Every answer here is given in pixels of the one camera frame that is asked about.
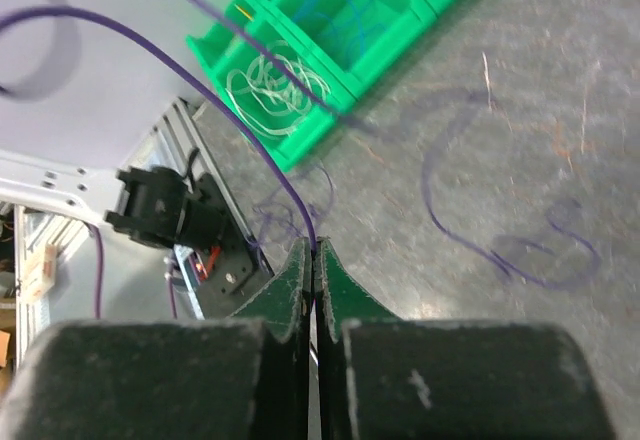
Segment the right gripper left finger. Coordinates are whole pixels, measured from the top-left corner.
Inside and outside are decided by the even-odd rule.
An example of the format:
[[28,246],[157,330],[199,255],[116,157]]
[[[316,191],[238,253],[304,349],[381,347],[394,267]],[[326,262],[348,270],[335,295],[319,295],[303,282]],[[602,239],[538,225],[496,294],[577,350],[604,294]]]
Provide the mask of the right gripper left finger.
[[5,439],[303,439],[310,246],[233,315],[45,329],[1,403]]

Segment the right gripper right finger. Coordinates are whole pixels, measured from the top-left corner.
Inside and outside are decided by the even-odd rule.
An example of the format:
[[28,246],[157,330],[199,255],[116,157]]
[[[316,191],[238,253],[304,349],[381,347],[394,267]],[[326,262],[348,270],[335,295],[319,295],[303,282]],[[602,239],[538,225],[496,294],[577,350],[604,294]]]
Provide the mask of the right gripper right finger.
[[404,320],[321,240],[313,267],[326,439],[612,439],[585,355],[557,325]]

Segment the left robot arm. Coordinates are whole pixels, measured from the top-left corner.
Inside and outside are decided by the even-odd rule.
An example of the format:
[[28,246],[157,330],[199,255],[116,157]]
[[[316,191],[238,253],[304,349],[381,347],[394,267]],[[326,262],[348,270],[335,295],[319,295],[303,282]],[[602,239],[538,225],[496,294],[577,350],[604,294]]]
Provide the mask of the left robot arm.
[[230,222],[213,177],[166,166],[88,169],[3,150],[1,199],[99,226],[152,248],[218,245]]

